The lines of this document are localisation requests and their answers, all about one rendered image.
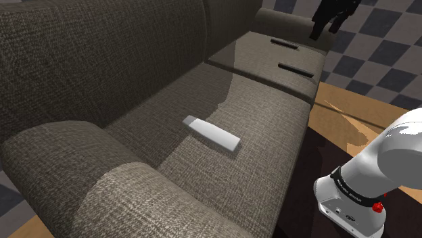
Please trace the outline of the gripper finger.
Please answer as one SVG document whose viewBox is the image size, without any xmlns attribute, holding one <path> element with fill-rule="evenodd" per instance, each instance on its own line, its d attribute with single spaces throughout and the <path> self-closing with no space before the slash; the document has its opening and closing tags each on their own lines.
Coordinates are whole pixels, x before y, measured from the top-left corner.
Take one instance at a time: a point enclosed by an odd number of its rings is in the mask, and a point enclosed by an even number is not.
<svg viewBox="0 0 422 238">
<path fill-rule="evenodd" d="M 334 21 L 332 22 L 332 25 L 329 28 L 329 32 L 336 34 L 347 18 L 347 16 L 336 16 L 334 18 Z"/>
<path fill-rule="evenodd" d="M 314 22 L 314 26 L 312 27 L 312 32 L 310 33 L 309 38 L 317 41 L 326 26 L 327 21 L 324 18 L 313 19 L 312 21 Z"/>
</svg>

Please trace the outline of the black remote control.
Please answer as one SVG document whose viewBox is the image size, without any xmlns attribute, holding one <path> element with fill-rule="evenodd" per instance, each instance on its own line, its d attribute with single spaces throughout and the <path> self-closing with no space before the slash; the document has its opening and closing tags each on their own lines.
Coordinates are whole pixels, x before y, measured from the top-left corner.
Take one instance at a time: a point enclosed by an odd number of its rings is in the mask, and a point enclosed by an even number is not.
<svg viewBox="0 0 422 238">
<path fill-rule="evenodd" d="M 271 39 L 271 43 L 272 44 L 279 45 L 279 46 L 282 46 L 282 47 L 286 47 L 286 48 L 289 48 L 289 49 L 294 49 L 294 50 L 297 50 L 298 49 L 298 46 L 297 45 L 295 45 L 293 43 L 288 43 L 288 42 L 285 42 L 285 41 L 281 41 L 279 39 Z"/>
<path fill-rule="evenodd" d="M 312 78 L 314 76 L 314 74 L 312 72 L 309 72 L 309 71 L 306 71 L 306 70 L 303 70 L 303 69 L 300 69 L 300 68 L 297 68 L 297 67 L 294 67 L 294 66 L 290 66 L 290 65 L 287 65 L 287 64 L 284 64 L 284 63 L 278 63 L 278 67 L 281 68 L 281 69 L 299 74 L 301 76 L 308 77 L 308 78 Z"/>
</svg>

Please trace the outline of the white remote control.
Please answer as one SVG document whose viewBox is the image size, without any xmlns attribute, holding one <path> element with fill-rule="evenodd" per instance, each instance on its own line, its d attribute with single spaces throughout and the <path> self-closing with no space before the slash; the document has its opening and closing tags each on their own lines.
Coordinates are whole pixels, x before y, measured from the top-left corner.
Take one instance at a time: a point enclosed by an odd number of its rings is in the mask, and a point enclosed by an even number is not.
<svg viewBox="0 0 422 238">
<path fill-rule="evenodd" d="M 194 130 L 207 140 L 229 150 L 235 151 L 239 145 L 240 138 L 235 135 L 194 116 L 188 115 L 183 124 Z"/>
</svg>

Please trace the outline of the brown fabric sofa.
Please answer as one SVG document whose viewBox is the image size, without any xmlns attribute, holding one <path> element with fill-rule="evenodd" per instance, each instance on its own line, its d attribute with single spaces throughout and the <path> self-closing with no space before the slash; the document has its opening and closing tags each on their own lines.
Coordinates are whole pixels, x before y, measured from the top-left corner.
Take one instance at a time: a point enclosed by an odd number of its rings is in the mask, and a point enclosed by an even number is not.
<svg viewBox="0 0 422 238">
<path fill-rule="evenodd" d="M 312 27 L 262 0 L 0 4 L 3 170 L 55 238 L 272 238 L 335 38 Z"/>
</svg>

